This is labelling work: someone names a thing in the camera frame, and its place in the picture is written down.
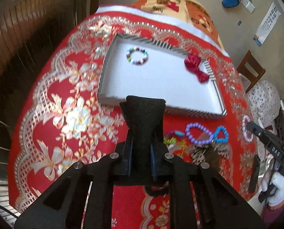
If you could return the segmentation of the white gloved right hand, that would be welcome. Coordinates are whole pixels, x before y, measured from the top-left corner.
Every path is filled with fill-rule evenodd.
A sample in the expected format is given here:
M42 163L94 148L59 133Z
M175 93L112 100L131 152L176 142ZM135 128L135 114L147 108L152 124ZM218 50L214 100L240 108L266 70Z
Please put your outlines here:
M272 211L284 205L284 176L277 171L273 171L274 161L275 159L272 158L258 189L259 192L266 192L270 184L277 188L274 195L268 198L268 207Z

